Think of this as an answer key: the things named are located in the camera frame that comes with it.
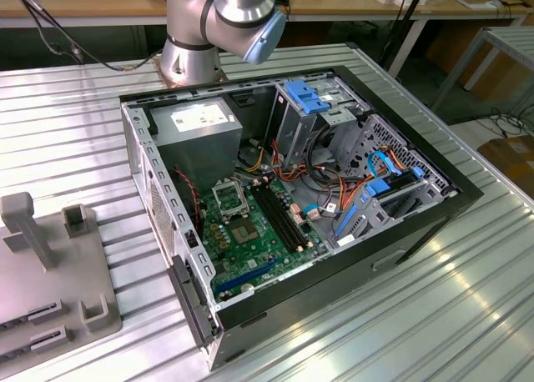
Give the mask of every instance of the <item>black case frame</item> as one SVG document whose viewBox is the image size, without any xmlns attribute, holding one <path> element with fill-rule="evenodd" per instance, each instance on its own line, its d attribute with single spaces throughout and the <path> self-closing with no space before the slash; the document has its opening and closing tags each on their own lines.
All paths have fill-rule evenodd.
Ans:
<svg viewBox="0 0 534 382">
<path fill-rule="evenodd" d="M 313 78 L 314 74 L 325 72 L 332 72 L 341 78 L 446 177 L 459 193 L 427 209 L 422 214 L 415 214 L 382 233 L 320 261 L 291 278 L 255 292 L 254 295 L 226 309 L 221 309 L 217 313 L 219 323 L 217 329 L 209 314 L 204 310 L 206 300 L 204 293 L 195 283 L 195 275 L 179 256 L 173 257 L 174 265 L 168 269 L 169 277 L 197 345 L 207 347 L 214 343 L 210 346 L 212 368 L 242 355 L 260 341 L 289 328 L 292 324 L 341 299 L 379 274 L 406 261 L 455 216 L 464 212 L 482 196 L 482 191 L 475 184 L 346 67 L 277 73 L 257 78 L 131 94 L 122 96 L 121 102 L 139 100 L 143 103 L 139 106 L 147 112 L 146 109 L 150 108 L 147 99 L 153 96 L 161 97 L 184 90 L 189 90 L 195 96 L 195 90 L 198 88 L 216 88 L 224 84 L 277 79 L 291 75 Z M 157 105 L 173 103 L 176 103 L 176 100 L 171 99 L 167 103 L 158 102 Z"/>
</svg>

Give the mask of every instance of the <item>power cable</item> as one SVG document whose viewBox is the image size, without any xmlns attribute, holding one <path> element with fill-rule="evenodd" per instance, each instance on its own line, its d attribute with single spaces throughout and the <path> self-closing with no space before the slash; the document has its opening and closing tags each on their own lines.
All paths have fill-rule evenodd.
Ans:
<svg viewBox="0 0 534 382">
<path fill-rule="evenodd" d="M 510 115 L 508 113 L 503 113 L 499 108 L 492 108 L 491 113 L 489 115 L 474 117 L 474 120 L 484 129 L 487 129 L 490 132 L 496 134 L 497 136 L 503 138 L 508 138 L 510 136 L 520 136 L 524 133 L 534 136 L 534 123 L 530 119 L 523 118 L 526 114 L 526 111 L 532 107 L 534 107 L 534 104 L 531 104 L 522 109 L 522 111 L 520 111 L 518 115 Z M 491 121 L 492 125 L 487 126 L 482 122 L 482 120 L 489 120 Z M 503 123 L 512 126 L 513 128 L 515 128 L 515 130 L 504 128 L 502 125 Z"/>
<path fill-rule="evenodd" d="M 410 26 L 411 15 L 416 10 L 419 1 L 420 0 L 412 0 L 400 24 L 398 26 L 395 25 L 395 31 L 393 32 L 393 38 L 391 39 L 391 43 L 385 48 L 384 52 L 380 56 L 380 60 L 378 61 L 378 64 L 381 67 L 386 66 L 391 54 L 396 49 L 399 42 L 404 41 L 404 39 L 406 38 L 406 34 L 408 33 L 408 27 Z"/>
<path fill-rule="evenodd" d="M 399 12 L 397 13 L 397 18 L 395 18 L 395 21 L 393 22 L 393 26 L 391 27 L 390 29 L 390 33 L 387 35 L 387 38 L 385 39 L 384 41 L 384 45 L 382 46 L 382 49 L 380 50 L 380 57 L 382 57 L 382 55 L 384 55 L 384 52 L 385 50 L 389 47 L 389 45 L 391 44 L 391 38 L 393 36 L 393 31 L 395 30 L 395 28 L 397 27 L 397 23 L 399 22 L 399 18 L 401 17 L 401 14 L 402 14 L 402 8 L 404 7 L 404 3 L 405 3 L 406 0 L 402 0 L 402 3 L 400 4 L 400 8 L 399 8 Z"/>
<path fill-rule="evenodd" d="M 160 54 L 163 51 L 163 49 L 158 50 L 157 52 L 152 53 L 150 56 L 148 56 L 143 61 L 141 61 L 140 63 L 137 63 L 137 64 L 125 64 L 125 65 L 118 65 L 118 66 L 110 65 L 109 63 L 106 63 L 105 61 L 101 60 L 100 58 L 98 58 L 97 56 L 95 56 L 91 52 L 89 52 L 86 48 L 84 48 L 75 38 L 73 38 L 56 21 L 56 19 L 52 15 L 50 15 L 50 13 L 48 13 L 48 11 L 45 8 L 40 6 L 34 0 L 20 0 L 20 2 L 26 8 L 26 10 L 30 13 L 30 15 L 32 16 L 33 20 L 35 21 L 36 26 L 39 29 L 39 34 L 41 35 L 41 39 L 43 40 L 44 44 L 47 46 L 47 48 L 52 53 L 54 53 L 56 55 L 63 55 L 63 53 L 65 53 L 65 52 L 63 50 L 62 51 L 54 50 L 51 47 L 51 45 L 48 43 L 46 38 L 44 38 L 42 25 L 38 21 L 36 15 L 38 15 L 45 22 L 47 22 L 50 25 L 52 25 L 53 27 L 55 27 L 71 43 L 71 49 L 73 51 L 73 54 L 67 54 L 67 53 L 65 53 L 65 54 L 67 54 L 67 55 L 69 55 L 71 57 L 74 56 L 79 61 L 81 59 L 81 53 L 84 53 L 88 57 L 90 57 L 93 61 L 95 61 L 97 63 L 101 63 L 104 67 L 106 67 L 108 69 L 111 69 L 113 71 L 117 71 L 117 72 L 133 71 L 135 69 L 138 69 L 138 68 L 142 67 L 145 63 L 147 63 L 148 61 L 150 61 L 152 58 L 154 58 L 156 55 Z"/>
</svg>

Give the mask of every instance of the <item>yellow wire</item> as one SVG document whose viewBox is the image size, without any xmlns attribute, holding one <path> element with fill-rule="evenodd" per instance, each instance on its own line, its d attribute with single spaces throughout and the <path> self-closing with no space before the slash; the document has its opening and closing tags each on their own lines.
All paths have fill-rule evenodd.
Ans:
<svg viewBox="0 0 534 382">
<path fill-rule="evenodd" d="M 247 172 L 254 172 L 256 169 L 259 168 L 259 166 L 261 165 L 261 161 L 264 157 L 264 149 L 262 148 L 260 151 L 259 151 L 259 157 L 258 157 L 258 161 L 256 161 L 256 163 L 254 164 L 254 166 L 252 168 L 248 168 L 246 169 L 245 171 Z"/>
</svg>

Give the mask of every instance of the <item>aluminum table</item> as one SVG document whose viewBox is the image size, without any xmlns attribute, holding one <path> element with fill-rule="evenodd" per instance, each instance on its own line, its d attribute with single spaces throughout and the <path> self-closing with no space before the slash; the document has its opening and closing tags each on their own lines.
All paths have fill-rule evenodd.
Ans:
<svg viewBox="0 0 534 382">
<path fill-rule="evenodd" d="M 0 73 L 0 194 L 36 214 L 98 215 L 123 328 L 15 375 L 43 380 L 525 380 L 534 374 L 534 203 L 360 50 L 223 55 L 231 79 L 345 65 L 485 195 L 415 257 L 210 373 L 130 178 L 117 96 L 162 88 L 153 64 Z"/>
</svg>

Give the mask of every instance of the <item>cardboard box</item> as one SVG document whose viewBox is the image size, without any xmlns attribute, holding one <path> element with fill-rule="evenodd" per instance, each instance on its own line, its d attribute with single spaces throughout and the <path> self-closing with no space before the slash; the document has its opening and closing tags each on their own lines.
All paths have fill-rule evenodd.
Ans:
<svg viewBox="0 0 534 382">
<path fill-rule="evenodd" d="M 534 199 L 534 137 L 497 138 L 478 152 Z"/>
</svg>

